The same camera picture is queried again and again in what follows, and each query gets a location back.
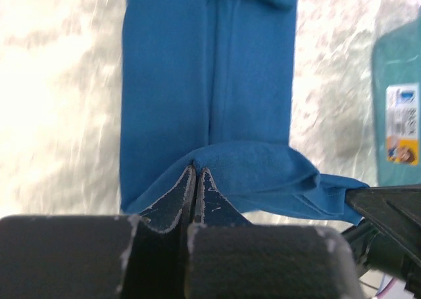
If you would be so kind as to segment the blue t shirt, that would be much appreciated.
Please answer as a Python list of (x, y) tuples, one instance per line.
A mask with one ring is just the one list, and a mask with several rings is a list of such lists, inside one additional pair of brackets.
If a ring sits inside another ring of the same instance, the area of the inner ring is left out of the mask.
[(126, 0), (121, 209), (138, 213), (188, 165), (241, 213), (361, 216), (363, 183), (326, 175), (289, 145), (297, 0)]

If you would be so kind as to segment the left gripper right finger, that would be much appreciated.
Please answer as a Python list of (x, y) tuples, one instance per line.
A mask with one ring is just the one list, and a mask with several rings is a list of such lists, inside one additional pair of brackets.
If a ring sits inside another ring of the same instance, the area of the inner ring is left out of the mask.
[(351, 248), (331, 227), (254, 225), (208, 169), (187, 231), (188, 298), (362, 298)]

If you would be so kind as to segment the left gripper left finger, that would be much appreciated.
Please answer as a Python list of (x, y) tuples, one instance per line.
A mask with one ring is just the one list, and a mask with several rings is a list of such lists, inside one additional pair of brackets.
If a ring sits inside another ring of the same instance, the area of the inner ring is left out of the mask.
[(1, 220), (2, 298), (183, 298), (196, 173), (139, 214)]

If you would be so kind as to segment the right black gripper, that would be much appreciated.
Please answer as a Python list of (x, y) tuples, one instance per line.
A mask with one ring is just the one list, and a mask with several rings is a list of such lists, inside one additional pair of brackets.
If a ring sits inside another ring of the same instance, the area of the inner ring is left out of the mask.
[(404, 281), (412, 294), (420, 294), (420, 257), (404, 248), (420, 246), (420, 185), (350, 189), (345, 200), (384, 232), (365, 220), (342, 232), (358, 276), (381, 271)]

